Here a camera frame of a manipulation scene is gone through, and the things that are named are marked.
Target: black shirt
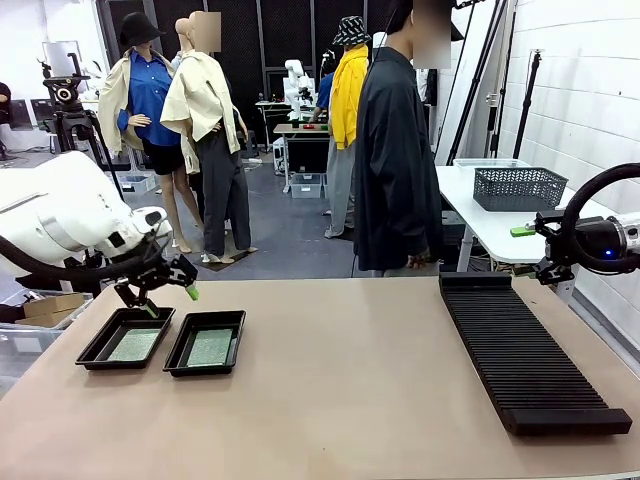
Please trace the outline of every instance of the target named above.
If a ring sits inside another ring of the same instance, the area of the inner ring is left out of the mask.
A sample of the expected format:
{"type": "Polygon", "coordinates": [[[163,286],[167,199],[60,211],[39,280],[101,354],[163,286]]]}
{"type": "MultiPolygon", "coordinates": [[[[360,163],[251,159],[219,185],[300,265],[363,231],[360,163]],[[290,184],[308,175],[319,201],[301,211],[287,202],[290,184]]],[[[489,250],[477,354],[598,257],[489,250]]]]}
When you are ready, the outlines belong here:
{"type": "Polygon", "coordinates": [[[381,48],[365,81],[356,137],[356,243],[360,270],[402,268],[438,256],[442,205],[416,73],[381,48]]]}
{"type": "Polygon", "coordinates": [[[0,82],[0,95],[8,97],[6,102],[0,102],[0,124],[9,123],[9,106],[11,104],[11,90],[0,82]]]}

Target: desk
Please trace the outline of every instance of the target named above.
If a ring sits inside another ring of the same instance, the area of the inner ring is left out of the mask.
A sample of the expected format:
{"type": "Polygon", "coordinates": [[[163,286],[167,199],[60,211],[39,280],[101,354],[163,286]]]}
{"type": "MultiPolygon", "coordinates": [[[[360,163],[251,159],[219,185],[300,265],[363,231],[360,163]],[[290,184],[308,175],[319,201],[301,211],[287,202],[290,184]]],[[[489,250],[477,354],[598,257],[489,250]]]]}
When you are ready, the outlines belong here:
{"type": "Polygon", "coordinates": [[[321,125],[315,125],[313,129],[305,129],[302,128],[302,123],[299,128],[293,128],[293,125],[290,123],[281,123],[276,126],[273,130],[273,133],[277,135],[282,135],[282,139],[284,140],[284,152],[285,152],[285,160],[284,160],[284,178],[285,184],[282,193],[289,193],[291,189],[291,179],[289,178],[289,157],[288,157],[288,146],[291,140],[296,142],[304,142],[308,140],[306,138],[297,138],[299,135],[317,135],[320,138],[326,137],[327,141],[329,141],[329,130],[323,130],[321,125]]]}
{"type": "MultiPolygon", "coordinates": [[[[470,167],[436,167],[440,193],[466,223],[460,249],[458,271],[466,272],[469,266],[473,238],[495,260],[504,263],[538,263],[545,256],[545,238],[542,235],[514,238],[511,229],[522,227],[536,218],[537,212],[488,212],[473,199],[475,169],[470,167]]],[[[575,192],[565,189],[558,208],[564,208],[575,192]]],[[[590,201],[583,209],[582,217],[615,215],[602,205],[590,201]]],[[[558,288],[558,295],[567,301],[573,294],[574,282],[565,282],[558,288]]]]}
{"type": "Polygon", "coordinates": [[[559,298],[514,287],[610,406],[615,438],[506,433],[437,278],[200,282],[149,367],[74,365],[121,301],[108,288],[0,401],[3,480],[514,479],[640,472],[640,380],[559,298]],[[286,302],[274,302],[280,292],[286,302]],[[184,315],[247,311],[229,377],[162,372],[184,315]]]}
{"type": "Polygon", "coordinates": [[[276,111],[279,115],[289,113],[291,111],[291,105],[287,105],[284,102],[257,102],[256,107],[258,107],[258,110],[260,110],[260,113],[262,114],[262,120],[264,121],[264,133],[266,142],[265,151],[268,152],[269,148],[271,147],[271,138],[269,135],[269,125],[267,124],[267,118],[269,117],[269,115],[267,115],[267,112],[276,111]]]}

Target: blue shirt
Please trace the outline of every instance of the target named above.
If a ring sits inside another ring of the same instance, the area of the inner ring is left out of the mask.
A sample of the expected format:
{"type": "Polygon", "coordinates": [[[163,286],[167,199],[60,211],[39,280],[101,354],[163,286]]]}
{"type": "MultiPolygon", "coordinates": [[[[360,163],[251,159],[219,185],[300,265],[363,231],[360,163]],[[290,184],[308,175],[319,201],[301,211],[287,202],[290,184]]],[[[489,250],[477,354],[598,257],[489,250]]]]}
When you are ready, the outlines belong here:
{"type": "Polygon", "coordinates": [[[316,107],[318,108],[329,108],[329,98],[331,97],[331,87],[333,86],[333,73],[325,76],[322,80],[320,80],[320,88],[318,88],[318,101],[316,102],[316,107]]]}
{"type": "Polygon", "coordinates": [[[136,135],[153,145],[169,147],[180,143],[180,134],[160,124],[162,108],[171,86],[171,76],[164,62],[153,57],[147,62],[138,52],[131,53],[131,82],[129,84],[129,109],[120,111],[118,128],[127,129],[129,114],[143,114],[151,119],[148,127],[136,127],[136,135]]]}

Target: yellow hoodie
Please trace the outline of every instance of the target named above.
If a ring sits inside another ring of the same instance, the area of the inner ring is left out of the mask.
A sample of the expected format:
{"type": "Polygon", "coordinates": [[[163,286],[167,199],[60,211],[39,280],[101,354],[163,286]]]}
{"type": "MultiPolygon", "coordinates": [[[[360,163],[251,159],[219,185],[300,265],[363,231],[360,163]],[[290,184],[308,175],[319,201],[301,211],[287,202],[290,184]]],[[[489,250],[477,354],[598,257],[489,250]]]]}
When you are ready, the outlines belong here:
{"type": "Polygon", "coordinates": [[[369,47],[363,45],[346,52],[333,77],[331,130],[338,150],[356,140],[358,104],[369,66],[369,47]]]}

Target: cardboard box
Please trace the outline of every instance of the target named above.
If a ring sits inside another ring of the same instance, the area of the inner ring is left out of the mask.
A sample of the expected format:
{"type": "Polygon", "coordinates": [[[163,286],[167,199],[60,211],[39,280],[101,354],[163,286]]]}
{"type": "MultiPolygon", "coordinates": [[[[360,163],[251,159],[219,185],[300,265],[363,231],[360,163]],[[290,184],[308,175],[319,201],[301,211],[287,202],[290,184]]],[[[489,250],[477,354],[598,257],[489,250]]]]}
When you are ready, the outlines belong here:
{"type": "Polygon", "coordinates": [[[29,318],[64,312],[66,310],[75,310],[82,306],[83,303],[84,295],[82,293],[71,293],[69,295],[60,295],[25,303],[22,308],[24,309],[24,316],[29,318]]]}
{"type": "Polygon", "coordinates": [[[17,320],[16,324],[51,328],[58,325],[62,320],[67,318],[76,310],[77,310],[77,307],[71,308],[69,310],[63,310],[62,312],[45,313],[44,315],[38,315],[36,317],[28,317],[23,320],[17,320]]]}

